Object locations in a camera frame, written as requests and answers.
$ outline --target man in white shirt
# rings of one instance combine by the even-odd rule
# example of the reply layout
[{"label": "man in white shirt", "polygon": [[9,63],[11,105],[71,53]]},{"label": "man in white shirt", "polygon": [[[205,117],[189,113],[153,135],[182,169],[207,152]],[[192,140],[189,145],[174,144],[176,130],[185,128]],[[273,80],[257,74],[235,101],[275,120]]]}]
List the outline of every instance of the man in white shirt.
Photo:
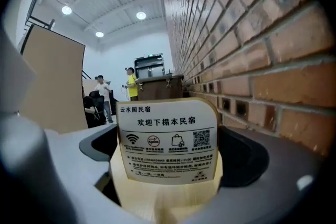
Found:
[{"label": "man in white shirt", "polygon": [[111,110],[110,110],[110,87],[104,83],[104,77],[102,75],[97,76],[98,84],[95,87],[95,91],[99,91],[99,94],[101,96],[104,96],[104,109],[107,113],[107,117],[109,120],[109,123],[112,123],[112,116],[111,116]]}]

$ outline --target black chair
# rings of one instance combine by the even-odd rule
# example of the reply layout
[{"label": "black chair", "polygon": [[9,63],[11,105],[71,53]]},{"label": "black chair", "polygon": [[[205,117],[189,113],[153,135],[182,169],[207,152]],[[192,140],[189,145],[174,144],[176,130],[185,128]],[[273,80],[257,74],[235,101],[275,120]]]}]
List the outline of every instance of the black chair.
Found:
[{"label": "black chair", "polygon": [[104,114],[104,96],[101,96],[99,91],[90,92],[89,96],[93,99],[93,104],[97,109],[97,112],[95,113],[97,126],[101,126],[106,123]]}]

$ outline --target ceiling light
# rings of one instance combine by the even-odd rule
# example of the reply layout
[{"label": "ceiling light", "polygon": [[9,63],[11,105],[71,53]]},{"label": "ceiling light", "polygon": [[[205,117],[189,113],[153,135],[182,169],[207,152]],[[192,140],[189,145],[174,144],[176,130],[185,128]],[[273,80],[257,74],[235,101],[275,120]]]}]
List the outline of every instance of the ceiling light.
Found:
[{"label": "ceiling light", "polygon": [[68,7],[68,6],[64,6],[64,7],[62,8],[62,12],[63,12],[63,14],[65,14],[65,15],[69,15],[69,14],[72,13],[72,9],[71,9],[70,7]]},{"label": "ceiling light", "polygon": [[96,36],[97,36],[97,37],[103,37],[103,36],[104,36],[104,33],[103,33],[103,32],[96,32]]},{"label": "ceiling light", "polygon": [[138,12],[137,13],[137,18],[139,20],[144,20],[146,18],[146,13],[145,12]]}]

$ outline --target white shirt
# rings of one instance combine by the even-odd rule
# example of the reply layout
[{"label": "white shirt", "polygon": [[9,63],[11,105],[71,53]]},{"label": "white shirt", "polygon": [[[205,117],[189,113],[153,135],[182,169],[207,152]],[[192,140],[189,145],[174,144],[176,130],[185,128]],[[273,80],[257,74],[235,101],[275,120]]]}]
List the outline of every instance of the white shirt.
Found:
[{"label": "white shirt", "polygon": [[104,102],[110,102],[110,92],[105,89],[108,88],[110,90],[110,87],[106,84],[106,83],[103,83],[103,84],[97,84],[97,86],[95,87],[95,91],[99,91],[99,94],[104,96]]}]

